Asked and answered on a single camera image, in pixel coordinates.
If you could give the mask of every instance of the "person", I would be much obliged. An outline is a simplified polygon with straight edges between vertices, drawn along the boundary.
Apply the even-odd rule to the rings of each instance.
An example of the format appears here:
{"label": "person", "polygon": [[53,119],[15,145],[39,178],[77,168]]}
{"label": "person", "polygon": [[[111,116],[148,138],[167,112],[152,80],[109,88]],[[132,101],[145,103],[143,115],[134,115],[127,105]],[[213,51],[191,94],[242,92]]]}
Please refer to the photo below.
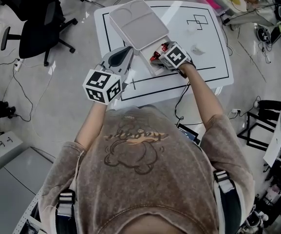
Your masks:
{"label": "person", "polygon": [[239,12],[224,20],[225,25],[230,25],[232,30],[237,29],[241,24],[253,22],[263,26],[275,26],[277,18],[273,0],[245,0],[247,11]]}
{"label": "person", "polygon": [[94,103],[44,182],[38,206],[48,234],[59,194],[74,177],[78,233],[218,234],[212,167],[239,184],[248,216],[254,180],[231,123],[196,68],[180,70],[206,128],[202,149],[153,106],[106,112]]}
{"label": "person", "polygon": [[281,101],[276,100],[260,100],[254,102],[254,107],[258,108],[258,115],[268,120],[278,120],[278,112],[272,110],[281,111]]}

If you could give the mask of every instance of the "red component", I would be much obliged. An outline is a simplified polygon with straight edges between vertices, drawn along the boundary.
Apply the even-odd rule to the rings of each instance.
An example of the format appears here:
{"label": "red component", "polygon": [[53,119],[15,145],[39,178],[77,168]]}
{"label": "red component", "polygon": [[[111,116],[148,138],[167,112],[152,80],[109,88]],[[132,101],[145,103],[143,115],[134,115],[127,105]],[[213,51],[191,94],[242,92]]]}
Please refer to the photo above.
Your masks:
{"label": "red component", "polygon": [[167,51],[168,47],[166,44],[161,44],[161,46],[154,51],[153,56],[150,58],[150,61],[157,60],[161,56],[161,54],[165,53]]}

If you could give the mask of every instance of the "floor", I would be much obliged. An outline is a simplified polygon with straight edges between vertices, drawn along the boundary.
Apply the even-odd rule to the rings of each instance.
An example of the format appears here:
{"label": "floor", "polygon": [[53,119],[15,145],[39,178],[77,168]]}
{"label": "floor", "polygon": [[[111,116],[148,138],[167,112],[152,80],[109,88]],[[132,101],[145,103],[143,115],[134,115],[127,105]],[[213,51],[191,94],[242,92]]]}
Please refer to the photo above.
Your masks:
{"label": "floor", "polygon": [[[44,54],[26,59],[15,75],[33,103],[31,121],[24,122],[19,117],[0,119],[1,131],[13,131],[27,146],[48,153],[49,156],[45,155],[51,160],[59,154],[63,142],[74,140],[90,110],[92,102],[86,98],[82,82],[88,70],[94,68],[101,58],[94,24],[94,11],[98,6],[79,0],[60,1],[67,20],[77,18],[79,21],[78,25],[71,26],[61,36],[76,48],[76,52],[71,54],[65,46],[57,45],[50,51],[50,67],[43,66]],[[110,6],[116,0],[95,1]],[[23,22],[7,6],[0,6],[0,41],[6,26],[11,27],[11,34],[20,34]],[[266,64],[258,48],[253,24],[243,25],[240,31],[231,31],[228,27],[224,29],[228,45],[233,50],[230,60],[234,76],[234,83],[224,87],[218,95],[225,113],[228,114],[233,108],[246,112],[251,109],[257,96],[281,101],[281,40],[268,53],[271,63]],[[9,41],[6,50],[0,50],[0,62],[8,63],[17,58],[18,47],[17,41]],[[24,119],[29,119],[31,104],[12,78],[12,68],[11,64],[0,65],[0,99],[8,87],[3,100],[15,106]],[[166,100],[155,106],[175,123],[177,101],[177,98]],[[184,124],[201,122],[193,95],[184,96],[178,107],[178,115],[184,116]],[[231,122],[238,133],[244,126],[245,117],[237,117]],[[191,129],[201,136],[205,131],[202,124],[191,126]],[[259,166],[256,159],[262,162],[262,151],[246,152],[247,147],[244,142],[242,144],[253,172],[262,179],[261,168],[255,168]]]}

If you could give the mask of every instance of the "white table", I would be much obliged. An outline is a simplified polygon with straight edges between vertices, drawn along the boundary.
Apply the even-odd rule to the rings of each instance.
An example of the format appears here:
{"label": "white table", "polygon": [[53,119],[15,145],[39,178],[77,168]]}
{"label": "white table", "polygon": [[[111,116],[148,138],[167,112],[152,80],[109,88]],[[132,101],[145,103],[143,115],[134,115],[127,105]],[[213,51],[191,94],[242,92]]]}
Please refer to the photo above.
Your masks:
{"label": "white table", "polygon": [[[148,1],[169,29],[169,38],[178,42],[192,57],[200,75],[210,88],[233,83],[233,74],[224,35],[212,8],[206,4],[182,1]],[[109,21],[109,12],[119,5],[98,9],[94,13],[99,47],[104,56],[125,46]],[[195,55],[196,44],[205,53]],[[133,58],[128,79],[130,84],[113,104],[114,109],[142,106],[179,97],[187,80],[177,73],[165,71],[152,77],[139,56]]]}
{"label": "white table", "polygon": [[267,147],[266,153],[263,156],[264,161],[272,167],[281,149],[281,112],[271,141]]}

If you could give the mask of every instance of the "black stand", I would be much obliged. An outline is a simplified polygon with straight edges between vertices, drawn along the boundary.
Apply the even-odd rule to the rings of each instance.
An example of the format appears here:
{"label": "black stand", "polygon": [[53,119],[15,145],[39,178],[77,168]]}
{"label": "black stand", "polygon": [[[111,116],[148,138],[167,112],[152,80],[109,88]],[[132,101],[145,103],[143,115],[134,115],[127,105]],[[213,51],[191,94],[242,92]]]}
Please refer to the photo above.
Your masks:
{"label": "black stand", "polygon": [[258,119],[266,124],[268,124],[269,126],[271,127],[274,127],[276,128],[276,124],[267,120],[267,119],[263,119],[263,118],[260,118],[259,116],[255,115],[255,114],[252,114],[250,112],[247,113],[247,122],[246,122],[246,128],[241,131],[237,136],[241,139],[245,139],[246,140],[246,145],[247,146],[250,146],[250,147],[254,147],[254,148],[257,148],[259,150],[262,150],[262,151],[266,151],[267,150],[267,147],[269,144],[267,143],[264,143],[264,142],[261,142],[259,140],[256,140],[256,139],[253,139],[251,138],[251,131],[256,127],[256,126],[260,126],[270,132],[274,132],[275,130],[274,129],[271,129],[269,127],[266,127],[265,125],[262,125],[260,123],[254,123],[251,127],[250,127],[250,117],[253,117],[255,119]]}

